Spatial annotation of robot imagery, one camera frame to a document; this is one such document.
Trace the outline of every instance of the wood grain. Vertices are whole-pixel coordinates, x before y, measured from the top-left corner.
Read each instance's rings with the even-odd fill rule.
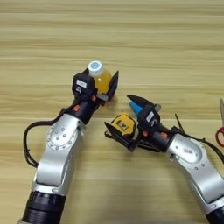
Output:
[[[168,127],[214,141],[224,97],[224,3],[219,0],[0,0],[1,221],[22,216],[35,170],[22,153],[25,127],[73,99],[73,75],[90,60],[120,71],[118,103],[87,127],[64,224],[206,223],[186,181],[164,155],[132,155],[103,136],[104,121],[129,109],[126,94],[162,104]],[[35,158],[46,129],[30,134]],[[209,150],[213,163],[221,161]]]

